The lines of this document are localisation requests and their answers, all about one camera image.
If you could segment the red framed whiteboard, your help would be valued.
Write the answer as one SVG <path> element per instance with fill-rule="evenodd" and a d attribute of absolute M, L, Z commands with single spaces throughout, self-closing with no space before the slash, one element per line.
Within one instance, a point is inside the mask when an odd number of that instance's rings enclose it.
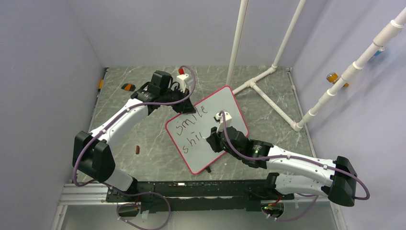
<path fill-rule="evenodd" d="M 196 113 L 179 114 L 170 119 L 166 131 L 191 174 L 197 175 L 225 154 L 224 151 L 213 152 L 205 140 L 210 136 L 211 128 L 218 126 L 214 116 L 219 111 L 231 114 L 231 125 L 238 131 L 247 136 L 249 130 L 230 86 L 218 89 L 194 107 Z"/>

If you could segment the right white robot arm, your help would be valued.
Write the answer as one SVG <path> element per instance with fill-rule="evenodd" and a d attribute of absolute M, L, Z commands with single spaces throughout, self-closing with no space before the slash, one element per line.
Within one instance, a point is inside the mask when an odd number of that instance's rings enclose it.
<path fill-rule="evenodd" d="M 352 207 L 356 200 L 357 174 L 349 159 L 302 156 L 271 143 L 246 137 L 234 127 L 211 129 L 206 138 L 214 152 L 225 151 L 252 168 L 270 170 L 264 194 L 270 199 L 293 193 L 326 196 L 329 201 Z"/>

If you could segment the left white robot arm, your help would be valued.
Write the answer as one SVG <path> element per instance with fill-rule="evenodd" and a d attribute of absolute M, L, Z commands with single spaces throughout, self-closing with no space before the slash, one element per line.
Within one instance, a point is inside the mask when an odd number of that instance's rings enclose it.
<path fill-rule="evenodd" d="M 170 106 L 178 114 L 194 114 L 190 101 L 196 87 L 196 76 L 185 65 L 178 69 L 178 76 L 156 70 L 150 81 L 134 91 L 125 105 L 98 128 L 89 133 L 80 131 L 74 139 L 72 165 L 73 183 L 77 187 L 87 185 L 78 182 L 78 172 L 91 178 L 91 182 L 103 183 L 118 190 L 125 201 L 132 201 L 138 193 L 136 178 L 116 166 L 112 146 L 117 144 L 136 124 L 147 118 L 161 106 Z"/>

